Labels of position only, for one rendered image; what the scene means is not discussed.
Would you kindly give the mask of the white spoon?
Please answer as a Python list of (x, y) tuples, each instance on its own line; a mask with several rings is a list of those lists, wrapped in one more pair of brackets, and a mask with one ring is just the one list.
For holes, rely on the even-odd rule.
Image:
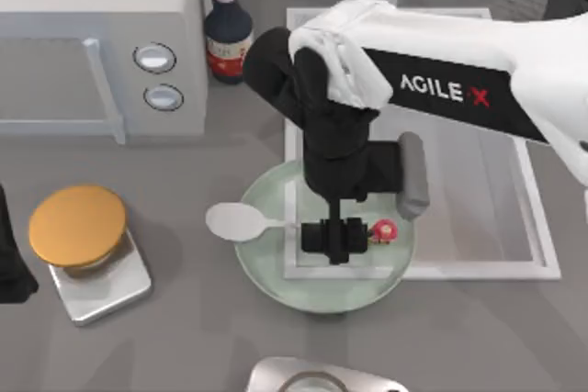
[(209, 207), (205, 223), (214, 235), (235, 242), (252, 241), (268, 229), (297, 228), (299, 225), (268, 218), (256, 207), (241, 202), (220, 202)]

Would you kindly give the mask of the dark bottle with red cap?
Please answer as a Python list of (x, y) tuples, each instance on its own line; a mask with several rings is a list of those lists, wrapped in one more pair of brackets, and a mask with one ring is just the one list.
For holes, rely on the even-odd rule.
[(204, 20), (207, 62), (224, 84), (243, 81), (243, 61), (253, 44), (254, 24), (239, 0), (212, 0)]

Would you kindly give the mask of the small microwave knob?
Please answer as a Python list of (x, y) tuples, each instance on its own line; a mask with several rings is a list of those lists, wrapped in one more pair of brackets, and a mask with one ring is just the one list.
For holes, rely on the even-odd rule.
[(184, 104), (184, 95), (170, 84), (158, 84), (144, 90), (143, 100), (156, 111), (174, 112)]

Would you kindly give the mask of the small red and pink toy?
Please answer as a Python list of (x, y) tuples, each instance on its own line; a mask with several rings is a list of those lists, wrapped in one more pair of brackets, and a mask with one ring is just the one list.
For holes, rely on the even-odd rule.
[(369, 244), (390, 244), (398, 237), (398, 227), (391, 219), (380, 219), (367, 231)]

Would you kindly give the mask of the silver scale with gold plate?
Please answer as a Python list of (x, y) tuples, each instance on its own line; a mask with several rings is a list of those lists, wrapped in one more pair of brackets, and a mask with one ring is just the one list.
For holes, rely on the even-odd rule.
[(71, 185), (47, 196), (29, 218), (28, 241), (48, 265), (76, 326), (102, 319), (153, 288), (125, 203), (102, 185)]

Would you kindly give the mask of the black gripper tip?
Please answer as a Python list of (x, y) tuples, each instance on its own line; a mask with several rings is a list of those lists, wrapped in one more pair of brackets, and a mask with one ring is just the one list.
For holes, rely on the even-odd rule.
[(17, 247), (6, 193), (0, 184), (0, 305), (25, 303), (38, 290), (38, 281)]

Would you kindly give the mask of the pale green plate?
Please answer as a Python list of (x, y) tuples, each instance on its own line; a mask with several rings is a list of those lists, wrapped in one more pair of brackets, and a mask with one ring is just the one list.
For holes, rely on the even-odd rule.
[(268, 229), (235, 247), (252, 282), (290, 308), (338, 314), (369, 306), (401, 281), (414, 255), (414, 225), (399, 215), (392, 194), (372, 194), (363, 203), (345, 200), (341, 204), (342, 218), (359, 218), (368, 227), (392, 222), (397, 230), (392, 241), (371, 244), (366, 252), (353, 254), (340, 265), (330, 264), (322, 254), (304, 252), (299, 225), (326, 218), (328, 206), (306, 186), (300, 161), (284, 162), (263, 173), (242, 201), (269, 218), (295, 224), (292, 229)]

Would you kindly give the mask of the large microwave knob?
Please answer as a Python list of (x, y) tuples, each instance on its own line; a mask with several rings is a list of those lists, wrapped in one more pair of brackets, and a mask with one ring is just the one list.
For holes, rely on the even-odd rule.
[(170, 72), (176, 64), (175, 53), (163, 43), (156, 42), (137, 47), (132, 58), (139, 68), (153, 74)]

